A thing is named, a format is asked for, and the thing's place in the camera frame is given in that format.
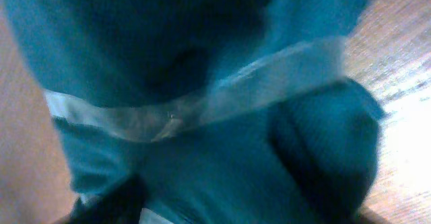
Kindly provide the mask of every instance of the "transparent tape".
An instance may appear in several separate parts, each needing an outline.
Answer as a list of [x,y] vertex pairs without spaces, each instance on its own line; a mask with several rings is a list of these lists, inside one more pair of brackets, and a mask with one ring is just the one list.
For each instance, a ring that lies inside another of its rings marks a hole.
[[53,118],[93,126],[127,141],[150,143],[342,80],[344,48],[341,36],[300,42],[165,104],[100,108],[53,91],[45,91],[45,98]]

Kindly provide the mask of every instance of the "teal shirt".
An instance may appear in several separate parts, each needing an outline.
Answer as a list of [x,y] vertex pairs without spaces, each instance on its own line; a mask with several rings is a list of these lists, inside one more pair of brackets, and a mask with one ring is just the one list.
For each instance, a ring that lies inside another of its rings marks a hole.
[[[368,2],[4,1],[40,85],[105,108],[166,102],[299,41],[348,35]],[[175,223],[333,223],[372,184],[382,115],[346,80],[157,144],[54,124],[78,193],[138,174],[147,207]]]

